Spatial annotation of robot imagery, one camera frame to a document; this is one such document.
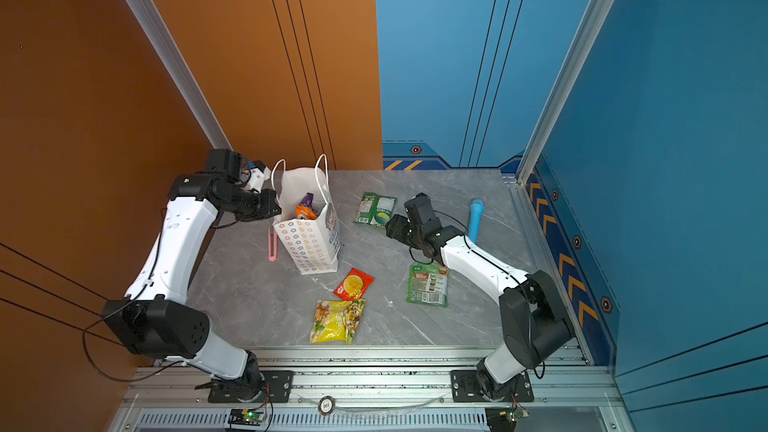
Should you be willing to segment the orange Fox's candy bag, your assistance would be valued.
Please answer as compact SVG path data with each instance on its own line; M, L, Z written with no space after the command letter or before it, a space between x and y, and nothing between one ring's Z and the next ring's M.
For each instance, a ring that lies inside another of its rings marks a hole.
M295 218L297 220L316 220L317 214L314 212L311 206L297 205L295 208Z

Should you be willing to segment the white paper bag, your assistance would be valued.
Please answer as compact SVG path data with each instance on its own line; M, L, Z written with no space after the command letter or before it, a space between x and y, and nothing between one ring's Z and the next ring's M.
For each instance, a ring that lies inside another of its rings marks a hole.
M277 192L281 214L273 229L303 275L335 273L341 248L338 214L330 192L327 156L312 167L288 170L286 161L275 164L271 183ZM297 220L295 208L308 193L314 194L316 220Z

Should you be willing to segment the yellow snack bag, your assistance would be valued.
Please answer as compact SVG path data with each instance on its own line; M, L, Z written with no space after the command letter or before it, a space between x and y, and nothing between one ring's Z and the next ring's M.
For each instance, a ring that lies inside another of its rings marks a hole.
M318 301L309 342L351 344L357 334L365 306L365 299Z

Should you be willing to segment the purple Fox's bag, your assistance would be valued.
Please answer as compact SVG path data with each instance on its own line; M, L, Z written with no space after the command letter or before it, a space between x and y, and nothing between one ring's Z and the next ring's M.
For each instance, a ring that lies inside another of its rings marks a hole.
M314 194L311 192L308 192L301 200L300 206L306 207L306 208L312 208L314 200Z

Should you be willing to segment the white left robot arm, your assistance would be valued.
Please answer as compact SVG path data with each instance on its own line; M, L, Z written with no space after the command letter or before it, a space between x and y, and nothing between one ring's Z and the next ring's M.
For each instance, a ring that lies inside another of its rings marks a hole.
M177 176L144 266L101 314L130 353L190 365L209 375L211 392L241 402L266 389L255 355L219 337L209 316L186 302L205 238L221 215L243 223L280 214L277 194L265 184L270 176L262 162L229 149L210 151L202 170Z

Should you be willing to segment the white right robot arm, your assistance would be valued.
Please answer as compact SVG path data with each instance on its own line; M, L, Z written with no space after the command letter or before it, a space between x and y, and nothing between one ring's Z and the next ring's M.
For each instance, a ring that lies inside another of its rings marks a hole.
M503 342L477 365L479 393L490 401L510 394L515 379L543 365L576 336L568 307L553 278L526 272L481 249L455 226L444 225L424 193L395 214L386 235L471 280L499 306Z

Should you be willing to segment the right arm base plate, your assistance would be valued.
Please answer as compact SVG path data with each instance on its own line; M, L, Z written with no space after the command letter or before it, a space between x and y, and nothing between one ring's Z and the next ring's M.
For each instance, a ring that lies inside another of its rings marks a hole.
M485 371L453 370L450 372L454 402L532 403L533 387L526 372L505 383L497 383Z

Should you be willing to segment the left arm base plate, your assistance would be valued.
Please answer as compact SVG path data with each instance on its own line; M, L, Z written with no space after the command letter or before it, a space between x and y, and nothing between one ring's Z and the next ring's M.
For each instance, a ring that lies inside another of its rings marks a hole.
M195 389L207 390L210 403L283 404L289 401L293 379L292 370L267 370L252 378L245 375L237 380L212 379Z

